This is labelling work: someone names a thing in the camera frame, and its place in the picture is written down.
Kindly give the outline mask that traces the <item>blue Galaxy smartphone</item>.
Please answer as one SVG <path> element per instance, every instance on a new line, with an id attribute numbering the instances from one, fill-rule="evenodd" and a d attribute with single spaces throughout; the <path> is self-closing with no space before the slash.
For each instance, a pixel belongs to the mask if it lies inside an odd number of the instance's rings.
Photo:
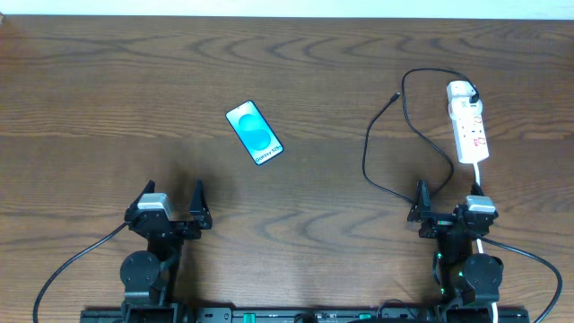
<path id="1" fill-rule="evenodd" d="M 257 166 L 269 162 L 284 151 L 283 144 L 252 100 L 225 114 L 236 136 Z"/>

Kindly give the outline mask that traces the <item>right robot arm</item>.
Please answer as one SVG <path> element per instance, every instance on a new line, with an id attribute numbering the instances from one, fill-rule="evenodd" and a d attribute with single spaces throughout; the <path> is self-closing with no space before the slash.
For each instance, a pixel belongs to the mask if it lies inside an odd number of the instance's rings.
<path id="1" fill-rule="evenodd" d="M 433 275 L 441 292 L 441 301 L 433 309 L 436 321 L 492 322 L 497 315 L 492 304 L 500 299 L 502 261 L 473 250 L 473 242 L 489 232 L 497 217 L 494 203 L 478 184 L 452 212 L 436 213 L 431 210 L 426 183 L 417 183 L 407 220 L 421 225 L 421 238 L 438 243 L 433 258 Z"/>

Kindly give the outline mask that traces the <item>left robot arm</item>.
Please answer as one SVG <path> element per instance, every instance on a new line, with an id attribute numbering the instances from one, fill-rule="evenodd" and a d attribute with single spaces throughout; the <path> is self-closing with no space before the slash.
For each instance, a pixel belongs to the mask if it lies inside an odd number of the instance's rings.
<path id="1" fill-rule="evenodd" d="M 125 286 L 121 305 L 122 322 L 194 322 L 195 313 L 173 297 L 184 242 L 199 240 L 210 230 L 213 219 L 204 195 L 204 183 L 196 182 L 189 207 L 190 218 L 171 218 L 172 206 L 165 193 L 155 191 L 149 181 L 126 209 L 130 231 L 147 240 L 147 249 L 126 257 L 120 267 Z"/>

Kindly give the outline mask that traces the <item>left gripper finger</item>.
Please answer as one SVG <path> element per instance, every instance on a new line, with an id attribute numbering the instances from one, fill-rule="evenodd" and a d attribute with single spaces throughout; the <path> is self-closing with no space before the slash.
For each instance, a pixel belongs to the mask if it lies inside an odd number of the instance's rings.
<path id="1" fill-rule="evenodd" d="M 155 188 L 155 182 L 153 180 L 149 180 L 148 183 L 145 185 L 143 191 L 140 193 L 140 195 L 135 199 L 135 201 L 129 206 L 129 210 L 130 211 L 134 211 L 138 208 L 138 203 L 140 201 L 140 199 L 143 197 L 143 195 L 145 194 L 151 194 L 154 192 L 154 188 Z"/>
<path id="2" fill-rule="evenodd" d="M 193 222 L 200 230 L 211 230 L 213 218 L 207 205 L 204 194 L 204 183 L 202 180 L 196 182 L 194 195 L 189 206 L 189 213 L 193 217 Z"/>

